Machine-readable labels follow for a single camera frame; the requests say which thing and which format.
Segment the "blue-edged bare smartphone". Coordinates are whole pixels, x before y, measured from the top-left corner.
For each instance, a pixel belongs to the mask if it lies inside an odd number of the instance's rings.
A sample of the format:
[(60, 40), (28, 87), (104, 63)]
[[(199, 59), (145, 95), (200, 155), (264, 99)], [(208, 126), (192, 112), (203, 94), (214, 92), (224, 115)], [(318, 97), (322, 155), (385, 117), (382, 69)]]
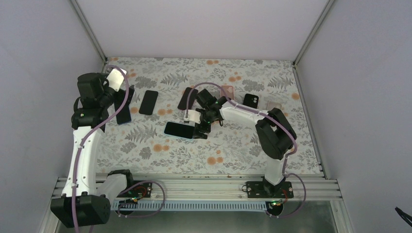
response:
[[(129, 104), (131, 102), (133, 94), (134, 94), (134, 90), (132, 88), (130, 88), (129, 89), (129, 94), (127, 95), (127, 101), (126, 101), (124, 107), (116, 115), (116, 121), (117, 121), (118, 125), (127, 124), (127, 123), (130, 123), (132, 121)], [(119, 90), (119, 92), (115, 95), (114, 107), (115, 107), (116, 111), (120, 108), (125, 96), (126, 96), (126, 91), (125, 90)]]

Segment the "black phone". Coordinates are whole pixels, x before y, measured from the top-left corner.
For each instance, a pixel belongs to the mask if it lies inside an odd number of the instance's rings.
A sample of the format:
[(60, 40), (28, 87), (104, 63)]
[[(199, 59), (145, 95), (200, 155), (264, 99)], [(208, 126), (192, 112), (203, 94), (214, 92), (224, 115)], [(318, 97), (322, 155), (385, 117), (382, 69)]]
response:
[(182, 95), (182, 97), (181, 97), (181, 99), (180, 99), (180, 101), (179, 101), (179, 104), (178, 104), (178, 106), (177, 106), (177, 108), (178, 108), (179, 110), (184, 111), (184, 110), (187, 109), (187, 101), (189, 101), (189, 110), (192, 109), (193, 104), (194, 104), (194, 101), (195, 101), (196, 96), (197, 96), (197, 94), (198, 94), (198, 90), (197, 90), (197, 89), (194, 89), (194, 90), (192, 91), (191, 95), (189, 95), (189, 93), (190, 93), (191, 90), (192, 90), (191, 87), (187, 87), (187, 88), (185, 89), (185, 91), (183, 92), (183, 95)]

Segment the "pink silicone phone case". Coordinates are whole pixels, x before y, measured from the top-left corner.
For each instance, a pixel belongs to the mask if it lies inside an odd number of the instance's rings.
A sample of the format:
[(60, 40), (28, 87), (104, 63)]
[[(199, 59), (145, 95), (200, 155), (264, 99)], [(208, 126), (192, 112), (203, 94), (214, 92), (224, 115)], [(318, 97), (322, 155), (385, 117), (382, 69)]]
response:
[(224, 97), (225, 96), (224, 94), (226, 93), (226, 96), (228, 98), (230, 98), (231, 100), (234, 100), (235, 95), (234, 95), (234, 87), (233, 86), (231, 86), (231, 85), (222, 85), (222, 89), (223, 89), (223, 91), (221, 91), (221, 97)]

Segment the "bare black smartphone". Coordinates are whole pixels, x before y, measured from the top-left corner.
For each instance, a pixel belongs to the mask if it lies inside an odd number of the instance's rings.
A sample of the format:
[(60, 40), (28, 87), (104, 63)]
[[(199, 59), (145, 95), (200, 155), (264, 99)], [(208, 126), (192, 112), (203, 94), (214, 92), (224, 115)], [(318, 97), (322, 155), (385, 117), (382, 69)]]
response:
[(152, 115), (157, 101), (157, 97), (157, 91), (146, 90), (141, 102), (139, 113), (148, 116)]

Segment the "dark phone case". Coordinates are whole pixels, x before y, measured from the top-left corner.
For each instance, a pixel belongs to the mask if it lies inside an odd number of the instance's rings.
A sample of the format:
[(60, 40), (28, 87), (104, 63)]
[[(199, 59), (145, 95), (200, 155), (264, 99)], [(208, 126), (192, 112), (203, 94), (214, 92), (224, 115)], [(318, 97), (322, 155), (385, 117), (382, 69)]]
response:
[(259, 102), (259, 97), (257, 95), (247, 93), (244, 95), (242, 104), (247, 107), (257, 109), (258, 102)]

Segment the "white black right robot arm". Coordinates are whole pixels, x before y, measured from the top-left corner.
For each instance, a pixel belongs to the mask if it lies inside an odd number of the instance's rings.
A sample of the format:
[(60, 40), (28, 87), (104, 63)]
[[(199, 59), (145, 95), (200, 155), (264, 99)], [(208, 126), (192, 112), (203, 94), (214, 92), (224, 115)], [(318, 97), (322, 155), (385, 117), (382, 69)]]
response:
[(263, 191), (270, 198), (282, 191), (286, 177), (285, 166), (287, 152), (296, 147), (297, 135), (278, 108), (270, 111), (238, 104), (225, 97), (213, 97), (206, 89), (196, 96), (200, 108), (190, 110), (189, 117), (194, 117), (194, 138), (207, 139), (213, 122), (233, 121), (254, 127), (263, 152), (267, 155), (267, 168), (263, 176)]

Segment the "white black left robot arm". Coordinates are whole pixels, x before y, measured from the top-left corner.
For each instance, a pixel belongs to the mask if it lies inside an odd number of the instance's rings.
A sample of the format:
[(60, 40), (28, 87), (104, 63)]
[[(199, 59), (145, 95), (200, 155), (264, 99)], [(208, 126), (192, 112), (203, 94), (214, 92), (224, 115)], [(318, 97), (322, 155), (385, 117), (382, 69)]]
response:
[(108, 74), (86, 73), (78, 77), (80, 96), (73, 106), (73, 154), (66, 184), (59, 198), (51, 200), (52, 213), (67, 228), (79, 231), (83, 226), (105, 224), (110, 207), (121, 194), (135, 191), (133, 176), (128, 169), (108, 173), (106, 180), (96, 186), (98, 146), (106, 123), (114, 118), (108, 108), (119, 98), (122, 83), (127, 83), (125, 70), (114, 68)]

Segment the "floral patterned table mat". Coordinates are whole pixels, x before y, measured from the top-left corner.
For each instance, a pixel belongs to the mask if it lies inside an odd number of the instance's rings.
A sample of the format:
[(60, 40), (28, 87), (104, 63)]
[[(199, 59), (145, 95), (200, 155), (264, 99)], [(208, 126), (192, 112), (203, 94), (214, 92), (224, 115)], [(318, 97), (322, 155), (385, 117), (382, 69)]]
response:
[[(106, 124), (97, 152), (98, 173), (125, 168), (150, 174), (263, 174), (267, 156), (254, 127), (215, 122), (206, 140), (164, 134), (167, 122), (182, 122), (184, 112), (177, 106), (185, 89), (194, 85), (215, 97), (220, 96), (219, 86), (231, 85), (235, 101), (242, 103), (247, 93), (257, 95), (260, 110), (267, 109), (269, 101), (280, 103), (298, 145), (286, 171), (321, 173), (290, 61), (111, 57), (108, 63), (127, 71), (135, 93), (132, 121)], [(146, 90), (158, 92), (150, 116), (139, 113)]]

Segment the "black object at edge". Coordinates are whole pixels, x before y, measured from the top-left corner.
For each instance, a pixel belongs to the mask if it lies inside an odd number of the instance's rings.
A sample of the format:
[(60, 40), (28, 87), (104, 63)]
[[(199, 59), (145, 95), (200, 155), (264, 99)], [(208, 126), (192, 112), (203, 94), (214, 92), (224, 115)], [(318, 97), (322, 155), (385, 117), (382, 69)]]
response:
[(400, 208), (395, 207), (396, 213), (404, 220), (409, 226), (412, 227), (412, 216), (402, 211)]

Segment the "left aluminium corner post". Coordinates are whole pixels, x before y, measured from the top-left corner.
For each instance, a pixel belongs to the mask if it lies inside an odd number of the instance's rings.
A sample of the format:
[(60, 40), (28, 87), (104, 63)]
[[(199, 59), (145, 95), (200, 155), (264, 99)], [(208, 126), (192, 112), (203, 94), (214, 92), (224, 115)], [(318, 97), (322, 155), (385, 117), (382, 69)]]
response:
[(100, 59), (102, 60), (102, 62), (105, 64), (107, 62), (107, 56), (105, 55), (100, 43), (98, 42), (98, 39), (95, 35), (95, 33), (93, 32), (93, 29), (90, 25), (90, 23), (88, 22), (85, 13), (83, 12), (79, 1), (78, 0), (69, 0), (69, 2), (71, 3), (74, 12), (76, 13), (77, 17), (79, 18), (89, 40), (91, 41), (95, 51), (97, 52), (98, 56), (100, 57)]

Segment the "aluminium corner post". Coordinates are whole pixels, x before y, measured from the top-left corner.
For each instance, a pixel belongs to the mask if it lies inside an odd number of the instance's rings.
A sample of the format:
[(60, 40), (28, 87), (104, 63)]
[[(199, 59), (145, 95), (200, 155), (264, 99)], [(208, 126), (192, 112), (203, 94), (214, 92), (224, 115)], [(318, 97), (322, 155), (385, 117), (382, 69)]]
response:
[(328, 0), (324, 6), (324, 8), (322, 9), (319, 17), (317, 18), (314, 26), (312, 27), (310, 33), (308, 34), (303, 46), (301, 47), (298, 55), (296, 56), (293, 64), (294, 66), (297, 66), (301, 59), (303, 58), (304, 54), (306, 53), (308, 47), (310, 46), (312, 40), (314, 39), (314, 37), (316, 36), (317, 32), (319, 31), (320, 27), (322, 26), (324, 20), (326, 19), (326, 17), (328, 16), (331, 8), (333, 7), (335, 3), (335, 0)]
[(100, 43), (98, 42), (98, 39), (95, 35), (95, 33), (93, 32), (93, 29), (90, 25), (90, 23), (88, 22), (85, 13), (83, 12), (79, 1), (78, 0), (69, 0), (69, 2), (71, 3), (74, 12), (76, 13), (77, 17), (79, 18), (89, 40), (91, 41), (95, 51), (97, 52), (98, 56), (100, 57), (100, 59), (102, 60), (102, 62), (105, 64), (107, 62), (107, 56), (105, 55)]

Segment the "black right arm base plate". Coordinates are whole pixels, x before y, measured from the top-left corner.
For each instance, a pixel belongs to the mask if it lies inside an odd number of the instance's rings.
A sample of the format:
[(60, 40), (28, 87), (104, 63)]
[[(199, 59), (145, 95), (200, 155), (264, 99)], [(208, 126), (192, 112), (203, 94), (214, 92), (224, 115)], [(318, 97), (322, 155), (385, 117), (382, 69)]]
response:
[(292, 183), (282, 178), (280, 183), (274, 185), (263, 178), (262, 181), (248, 181), (245, 183), (249, 199), (280, 199), (293, 198)]

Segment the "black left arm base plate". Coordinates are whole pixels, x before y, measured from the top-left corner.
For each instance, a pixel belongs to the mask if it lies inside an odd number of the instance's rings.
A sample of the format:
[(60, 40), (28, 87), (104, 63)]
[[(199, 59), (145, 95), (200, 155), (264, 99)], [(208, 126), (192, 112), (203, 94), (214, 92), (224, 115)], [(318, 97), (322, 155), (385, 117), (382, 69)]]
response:
[(153, 183), (149, 181), (134, 181), (133, 188), (117, 195), (117, 198), (142, 199), (150, 198)]

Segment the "right aluminium corner post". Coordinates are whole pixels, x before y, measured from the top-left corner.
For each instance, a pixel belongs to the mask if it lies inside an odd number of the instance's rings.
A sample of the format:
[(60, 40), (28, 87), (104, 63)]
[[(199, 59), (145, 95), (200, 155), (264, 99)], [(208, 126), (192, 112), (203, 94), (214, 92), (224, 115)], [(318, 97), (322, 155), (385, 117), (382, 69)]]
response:
[(308, 34), (303, 46), (301, 47), (298, 55), (296, 56), (293, 64), (294, 66), (297, 66), (301, 59), (303, 58), (304, 54), (306, 53), (308, 47), (310, 46), (312, 40), (314, 39), (314, 37), (316, 36), (317, 32), (319, 31), (320, 27), (322, 26), (324, 20), (326, 19), (326, 17), (328, 16), (331, 8), (333, 7), (335, 3), (335, 0), (328, 0), (324, 6), (324, 8), (322, 9), (319, 17), (317, 18), (314, 26), (312, 27), (310, 33)]

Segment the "aluminium rail frame base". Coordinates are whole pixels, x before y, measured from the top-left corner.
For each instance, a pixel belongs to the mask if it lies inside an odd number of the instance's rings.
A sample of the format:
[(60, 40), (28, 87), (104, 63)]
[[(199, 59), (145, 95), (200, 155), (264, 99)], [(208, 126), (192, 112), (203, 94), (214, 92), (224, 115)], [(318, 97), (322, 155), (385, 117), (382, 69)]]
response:
[[(246, 201), (247, 181), (260, 181), (261, 175), (182, 175), (134, 174), (138, 181), (155, 181), (164, 188), (167, 200)], [(289, 201), (341, 200), (342, 194), (336, 180), (322, 176), (290, 176), (294, 196)]]

